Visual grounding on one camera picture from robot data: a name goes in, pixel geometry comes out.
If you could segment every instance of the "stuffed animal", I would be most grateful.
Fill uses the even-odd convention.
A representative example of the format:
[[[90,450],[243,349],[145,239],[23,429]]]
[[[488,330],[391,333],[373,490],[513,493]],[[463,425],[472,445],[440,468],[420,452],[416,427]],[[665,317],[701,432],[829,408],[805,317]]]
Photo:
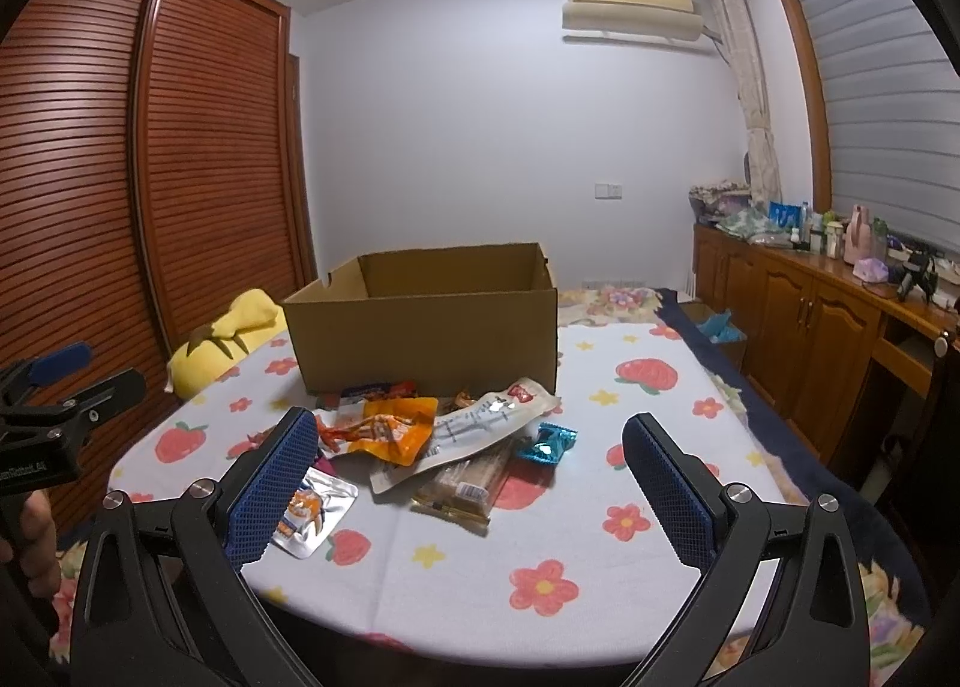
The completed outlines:
[[[262,289],[245,291],[212,324],[194,329],[167,364],[168,391],[193,399],[278,332],[287,318]]]

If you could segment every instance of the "curtain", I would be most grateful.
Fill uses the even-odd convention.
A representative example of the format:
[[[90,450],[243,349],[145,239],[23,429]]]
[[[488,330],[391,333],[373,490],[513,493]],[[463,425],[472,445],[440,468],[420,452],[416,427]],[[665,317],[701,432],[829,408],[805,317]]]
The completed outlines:
[[[709,0],[709,3],[723,38],[723,46],[719,46],[721,53],[736,75],[740,106],[747,123],[752,201],[766,208],[771,202],[781,201],[781,181],[754,24],[744,0]]]

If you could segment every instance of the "open cardboard box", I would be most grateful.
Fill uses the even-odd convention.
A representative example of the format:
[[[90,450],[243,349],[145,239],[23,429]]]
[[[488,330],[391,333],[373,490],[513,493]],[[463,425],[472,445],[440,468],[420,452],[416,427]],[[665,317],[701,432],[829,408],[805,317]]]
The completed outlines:
[[[704,321],[707,321],[707,319],[709,319],[715,313],[715,311],[709,305],[706,305],[699,300],[695,300],[692,303],[681,304],[680,310],[683,310],[683,312],[688,315],[689,319],[694,324],[703,324]],[[731,322],[731,327],[736,327],[736,325]],[[743,358],[747,353],[747,337],[740,327],[736,327],[736,329],[738,329],[740,334],[743,336],[742,340],[733,340],[730,343],[718,343],[717,346],[720,351],[722,351],[733,363],[733,367],[736,367],[737,370],[741,370],[743,368]]]
[[[474,397],[557,387],[557,289],[538,243],[368,254],[283,304],[307,390],[416,382]]]

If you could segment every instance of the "finger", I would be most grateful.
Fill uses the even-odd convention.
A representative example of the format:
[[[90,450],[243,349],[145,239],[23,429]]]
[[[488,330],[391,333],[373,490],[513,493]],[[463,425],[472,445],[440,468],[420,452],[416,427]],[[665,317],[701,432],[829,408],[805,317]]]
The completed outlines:
[[[51,565],[49,569],[36,578],[32,578],[27,583],[30,594],[35,598],[51,599],[59,591],[59,582],[61,582],[61,570],[59,565]]]
[[[40,538],[23,550],[20,567],[27,578],[36,578],[50,570],[56,564],[56,529],[53,523],[40,535]]]
[[[53,524],[53,514],[50,512],[50,500],[47,496],[37,489],[23,505],[23,513],[20,515],[20,529],[23,537],[28,541],[35,541],[45,532],[47,527]]]

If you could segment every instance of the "gray roller blind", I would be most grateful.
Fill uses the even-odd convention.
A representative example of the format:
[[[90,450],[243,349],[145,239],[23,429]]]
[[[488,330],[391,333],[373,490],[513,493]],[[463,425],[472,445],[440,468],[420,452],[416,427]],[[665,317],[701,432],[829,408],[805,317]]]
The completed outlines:
[[[833,207],[960,251],[960,78],[911,0],[800,0],[827,102]]]

